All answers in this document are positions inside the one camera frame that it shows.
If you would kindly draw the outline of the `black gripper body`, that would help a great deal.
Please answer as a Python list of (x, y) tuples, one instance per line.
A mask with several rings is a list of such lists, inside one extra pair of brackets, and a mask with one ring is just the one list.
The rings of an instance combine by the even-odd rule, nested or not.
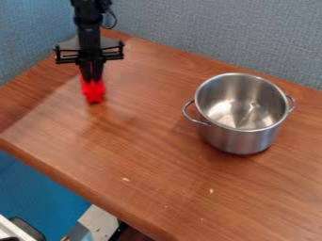
[(81, 60), (118, 60), (124, 58), (124, 42), (101, 37), (98, 46), (80, 47), (78, 38), (73, 36), (53, 46), (55, 64), (78, 64)]

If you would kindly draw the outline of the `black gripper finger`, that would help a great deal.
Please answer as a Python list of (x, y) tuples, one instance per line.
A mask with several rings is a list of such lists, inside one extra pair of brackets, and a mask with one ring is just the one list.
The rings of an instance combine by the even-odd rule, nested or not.
[(82, 80), (85, 82), (89, 82), (92, 79), (92, 75), (90, 75), (90, 62), (88, 60), (81, 60), (78, 62), (78, 69), (80, 69), (80, 73), (81, 73), (81, 77)]
[(100, 60), (92, 61), (92, 79), (97, 82), (101, 79), (104, 63)]

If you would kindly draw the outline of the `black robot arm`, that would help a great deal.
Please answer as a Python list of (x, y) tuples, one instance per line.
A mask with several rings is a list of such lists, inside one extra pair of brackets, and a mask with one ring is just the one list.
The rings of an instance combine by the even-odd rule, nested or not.
[(110, 0), (70, 0), (70, 4), (76, 36), (53, 47), (54, 63), (74, 63), (84, 82), (97, 83), (104, 63), (124, 58), (124, 42), (100, 36), (102, 14), (110, 11)]

